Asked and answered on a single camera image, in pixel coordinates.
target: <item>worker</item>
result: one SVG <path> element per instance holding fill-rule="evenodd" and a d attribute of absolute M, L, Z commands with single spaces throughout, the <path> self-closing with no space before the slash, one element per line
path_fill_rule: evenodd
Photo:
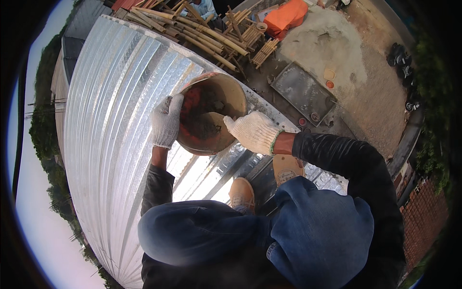
<path fill-rule="evenodd" d="M 274 155 L 279 212 L 254 215 L 244 178 L 230 206 L 172 203 L 167 154 L 179 131 L 183 95 L 152 114 L 152 159 L 138 224 L 147 288 L 395 288 L 405 265 L 402 216 L 382 156 L 364 141 L 288 133 L 254 111 L 229 132 L 248 150 Z M 349 179 L 347 196 L 303 177 L 304 160 Z"/>
<path fill-rule="evenodd" d="M 207 18 L 213 14 L 212 20 L 210 20 L 207 24 L 210 29 L 214 30 L 218 28 L 221 32 L 226 30 L 226 24 L 218 17 L 218 14 L 215 12 L 215 6 L 213 6 L 212 0 L 193 0 L 190 1 L 191 6 L 199 12 L 199 15 L 202 19 L 207 20 Z M 193 15 L 185 9 L 181 11 L 180 15 L 182 16 L 189 16 L 192 17 Z"/>

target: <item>black jacket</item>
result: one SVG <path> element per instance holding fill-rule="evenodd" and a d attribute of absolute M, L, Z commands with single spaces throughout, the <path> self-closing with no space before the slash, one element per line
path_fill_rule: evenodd
<path fill-rule="evenodd" d="M 374 217 L 374 236 L 364 269 L 345 288 L 395 288 L 405 265 L 402 216 L 385 162 L 364 141 L 335 135 L 298 133 L 292 155 L 349 180 L 348 195 L 364 199 Z M 172 201 L 174 177 L 150 166 L 141 215 Z M 215 264 L 174 267 L 143 255 L 144 289 L 268 288 L 288 285 L 262 249 L 245 246 Z"/>

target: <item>cement dust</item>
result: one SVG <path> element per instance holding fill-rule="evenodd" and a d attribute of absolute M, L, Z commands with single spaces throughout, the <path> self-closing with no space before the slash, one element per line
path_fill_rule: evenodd
<path fill-rule="evenodd" d="M 337 11 L 311 7 L 303 24 L 282 41 L 280 53 L 316 74 L 321 82 L 325 68 L 334 70 L 335 87 L 351 89 L 367 80 L 361 38 Z"/>

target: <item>white work glove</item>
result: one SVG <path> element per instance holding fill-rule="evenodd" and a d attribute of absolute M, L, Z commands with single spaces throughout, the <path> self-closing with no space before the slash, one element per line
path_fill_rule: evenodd
<path fill-rule="evenodd" d="M 180 110 L 184 96 L 166 97 L 151 112 L 152 146 L 171 149 L 180 130 Z"/>
<path fill-rule="evenodd" d="M 246 149 L 258 154 L 273 154 L 274 142 L 284 131 L 279 129 L 266 115 L 254 111 L 233 121 L 231 117 L 223 118 L 228 131 Z"/>

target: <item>tan sneaker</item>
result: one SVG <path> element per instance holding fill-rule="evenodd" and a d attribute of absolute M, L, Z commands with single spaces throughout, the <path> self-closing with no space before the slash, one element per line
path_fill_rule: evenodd
<path fill-rule="evenodd" d="M 290 179 L 306 176 L 301 160 L 289 154 L 277 154 L 273 157 L 274 178 L 278 187 Z"/>
<path fill-rule="evenodd" d="M 254 212 L 255 196 L 254 189 L 249 181 L 245 178 L 236 178 L 230 188 L 230 206 L 235 208 L 237 206 L 245 206 Z"/>

